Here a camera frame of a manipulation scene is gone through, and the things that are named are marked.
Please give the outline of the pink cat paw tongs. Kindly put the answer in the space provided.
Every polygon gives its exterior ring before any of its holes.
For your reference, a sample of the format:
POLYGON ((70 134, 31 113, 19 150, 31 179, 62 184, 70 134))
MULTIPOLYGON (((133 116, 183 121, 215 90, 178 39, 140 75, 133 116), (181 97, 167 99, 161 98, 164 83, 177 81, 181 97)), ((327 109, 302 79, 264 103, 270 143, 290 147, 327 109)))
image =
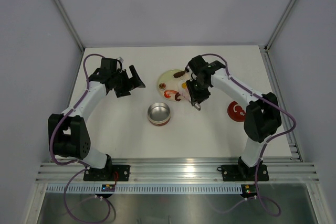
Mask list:
POLYGON ((193 108, 195 108, 198 111, 201 110, 200 104, 192 101, 192 98, 187 88, 179 88, 178 90, 183 99, 186 100, 193 108))

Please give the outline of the dark red toy octopus tentacle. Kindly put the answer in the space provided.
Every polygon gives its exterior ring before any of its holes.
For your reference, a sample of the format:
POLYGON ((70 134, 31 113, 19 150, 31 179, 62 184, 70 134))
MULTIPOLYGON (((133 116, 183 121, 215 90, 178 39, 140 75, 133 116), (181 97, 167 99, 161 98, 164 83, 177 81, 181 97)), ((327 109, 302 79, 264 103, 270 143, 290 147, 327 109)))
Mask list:
POLYGON ((179 101, 183 100, 183 97, 179 93, 176 93, 175 96, 174 96, 174 100, 179 102, 179 101))

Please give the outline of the cream green round plate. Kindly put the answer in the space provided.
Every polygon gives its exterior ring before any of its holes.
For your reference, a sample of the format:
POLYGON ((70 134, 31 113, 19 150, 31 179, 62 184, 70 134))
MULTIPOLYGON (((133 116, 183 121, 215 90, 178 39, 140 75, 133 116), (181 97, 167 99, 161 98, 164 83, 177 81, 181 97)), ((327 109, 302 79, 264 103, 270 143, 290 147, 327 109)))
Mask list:
MULTIPOLYGON (((177 84, 180 80, 191 80, 191 77, 189 75, 189 73, 186 72, 186 74, 180 78, 174 78, 173 75, 176 73, 176 72, 179 72, 179 71, 184 71, 184 70, 180 70, 180 69, 172 69, 172 70, 168 70, 166 72, 164 72, 163 74, 160 75, 160 77, 158 78, 158 81, 157 81, 157 90, 159 92, 159 94, 163 97, 164 97, 164 91, 165 90, 176 90, 177 92, 178 91, 178 88, 177 88, 177 84), (161 90, 159 88, 159 84, 160 83, 165 83, 166 84, 166 88, 164 90, 161 90)), ((174 97, 172 96, 171 98, 165 98, 167 100, 170 100, 170 101, 174 101, 174 97)))

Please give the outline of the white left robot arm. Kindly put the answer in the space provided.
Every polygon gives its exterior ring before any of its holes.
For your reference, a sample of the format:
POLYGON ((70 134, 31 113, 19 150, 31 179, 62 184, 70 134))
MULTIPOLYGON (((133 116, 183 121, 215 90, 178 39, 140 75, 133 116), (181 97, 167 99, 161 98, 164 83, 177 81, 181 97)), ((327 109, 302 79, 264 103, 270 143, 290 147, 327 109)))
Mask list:
POLYGON ((85 181, 126 181, 128 166, 113 164, 110 155, 92 147, 86 126, 96 106, 110 91, 117 98, 126 97, 135 88, 145 88, 135 67, 129 67, 131 75, 123 68, 120 58, 101 57, 100 67, 92 74, 86 71, 86 86, 75 104, 48 119, 49 152, 58 166, 79 163, 85 167, 85 181))

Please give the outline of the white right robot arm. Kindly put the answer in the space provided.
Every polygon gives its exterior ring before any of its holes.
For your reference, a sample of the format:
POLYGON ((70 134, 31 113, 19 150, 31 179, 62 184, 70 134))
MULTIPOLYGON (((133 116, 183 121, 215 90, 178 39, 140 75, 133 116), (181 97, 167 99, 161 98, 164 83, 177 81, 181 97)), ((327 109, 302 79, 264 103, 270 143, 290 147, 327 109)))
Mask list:
POLYGON ((257 174, 261 162, 261 151, 265 139, 273 136, 282 125, 277 97, 269 92, 255 92, 230 74, 227 61, 218 60, 208 63, 205 55, 192 58, 185 70, 191 74, 186 82, 191 105, 198 107, 210 96, 209 88, 217 88, 231 97, 245 111, 244 131, 247 142, 238 164, 234 165, 233 175, 250 180, 257 174))

